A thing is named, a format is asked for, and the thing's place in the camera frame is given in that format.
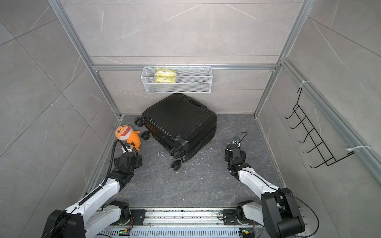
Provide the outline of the orange shark plush toy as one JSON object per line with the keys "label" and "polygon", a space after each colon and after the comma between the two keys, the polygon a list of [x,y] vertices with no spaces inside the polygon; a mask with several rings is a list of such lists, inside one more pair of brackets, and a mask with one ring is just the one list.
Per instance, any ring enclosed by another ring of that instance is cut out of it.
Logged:
{"label": "orange shark plush toy", "polygon": [[115,136],[121,141],[125,141],[134,147],[137,151],[140,151],[141,139],[140,131],[135,131],[132,127],[123,125],[115,129]]}

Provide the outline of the yellow green packet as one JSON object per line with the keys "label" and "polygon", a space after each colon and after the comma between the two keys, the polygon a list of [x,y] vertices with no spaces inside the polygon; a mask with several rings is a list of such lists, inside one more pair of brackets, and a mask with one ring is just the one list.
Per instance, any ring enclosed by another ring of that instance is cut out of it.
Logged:
{"label": "yellow green packet", "polygon": [[160,68],[155,72],[155,83],[176,83],[177,72],[172,69]]}

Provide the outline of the black hard-shell suitcase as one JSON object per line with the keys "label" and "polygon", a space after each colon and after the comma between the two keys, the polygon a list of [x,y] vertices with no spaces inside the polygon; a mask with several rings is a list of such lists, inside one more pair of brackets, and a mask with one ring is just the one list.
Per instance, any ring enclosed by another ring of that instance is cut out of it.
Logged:
{"label": "black hard-shell suitcase", "polygon": [[175,93],[147,108],[134,124],[146,127],[141,138],[156,139],[175,159],[171,168],[178,171],[214,137],[217,115],[199,101]]}

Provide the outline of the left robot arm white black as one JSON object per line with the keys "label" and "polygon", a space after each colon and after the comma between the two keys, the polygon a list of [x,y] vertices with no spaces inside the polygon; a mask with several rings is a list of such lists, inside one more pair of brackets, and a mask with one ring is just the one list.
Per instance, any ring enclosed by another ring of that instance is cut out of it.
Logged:
{"label": "left robot arm white black", "polygon": [[142,156],[131,142],[117,139],[124,149],[120,157],[111,156],[104,180],[84,198],[64,210],[55,210],[47,218],[44,238],[93,238],[113,223],[133,224],[129,204],[108,200],[120,192],[142,166]]}

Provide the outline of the aluminium frame profile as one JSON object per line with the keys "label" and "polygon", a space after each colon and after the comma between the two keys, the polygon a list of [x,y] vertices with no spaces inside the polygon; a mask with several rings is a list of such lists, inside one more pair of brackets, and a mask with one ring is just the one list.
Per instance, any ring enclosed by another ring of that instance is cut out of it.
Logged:
{"label": "aluminium frame profile", "polygon": [[[354,128],[345,121],[344,117],[326,100],[321,93],[311,84],[307,83],[306,77],[298,70],[298,68],[287,57],[291,51],[297,36],[300,33],[302,24],[307,18],[307,14],[312,8],[313,1],[303,1],[302,8],[300,9],[296,21],[292,27],[291,35],[287,38],[285,47],[282,50],[281,59],[277,63],[234,63],[234,64],[200,64],[200,67],[210,67],[214,70],[270,70],[273,74],[269,78],[269,82],[266,85],[264,95],[260,99],[260,107],[262,107],[268,98],[268,95],[277,79],[282,68],[287,71],[301,84],[301,88],[305,90],[305,93],[314,102],[322,114],[328,119],[331,125],[335,128],[337,133],[343,138],[343,140],[350,146],[357,146],[355,154],[371,172],[377,181],[381,180],[381,159],[374,152],[373,149],[365,147],[364,139],[355,132]],[[145,64],[94,64],[90,59],[85,47],[83,46],[80,38],[78,37],[73,24],[69,20],[63,5],[60,1],[49,1],[49,4],[58,17],[58,20],[62,24],[65,32],[69,36],[75,49],[79,53],[81,59],[84,61],[85,66],[89,69],[90,74],[95,79],[101,92],[106,97],[106,101],[111,106],[116,117],[121,116],[121,112],[118,110],[115,101],[112,99],[105,84],[97,74],[98,71],[129,71],[129,70],[143,70]]]}

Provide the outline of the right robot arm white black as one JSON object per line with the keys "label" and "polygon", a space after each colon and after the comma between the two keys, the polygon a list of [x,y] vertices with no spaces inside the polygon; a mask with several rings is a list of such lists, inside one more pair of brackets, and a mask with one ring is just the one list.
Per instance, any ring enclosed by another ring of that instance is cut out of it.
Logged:
{"label": "right robot arm white black", "polygon": [[257,206],[254,201],[248,200],[237,204],[238,221],[248,224],[251,221],[263,226],[272,238],[301,238],[306,226],[297,201],[305,205],[317,220],[317,227],[310,235],[314,236],[320,228],[320,220],[316,212],[304,201],[297,198],[290,189],[279,188],[260,176],[248,163],[246,152],[241,150],[243,137],[248,133],[243,131],[236,134],[230,144],[226,146],[224,158],[228,163],[229,173],[239,182],[246,185],[260,200]]}

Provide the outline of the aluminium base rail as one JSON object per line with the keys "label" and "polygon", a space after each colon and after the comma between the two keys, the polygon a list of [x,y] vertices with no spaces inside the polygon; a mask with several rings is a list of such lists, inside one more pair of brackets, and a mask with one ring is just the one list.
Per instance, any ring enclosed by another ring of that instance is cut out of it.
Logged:
{"label": "aluminium base rail", "polygon": [[263,211],[262,206],[248,203],[236,208],[131,208],[132,218],[128,222],[114,222],[106,229],[143,227],[252,227],[265,228],[305,227],[301,214],[293,215],[285,208],[276,206]]}

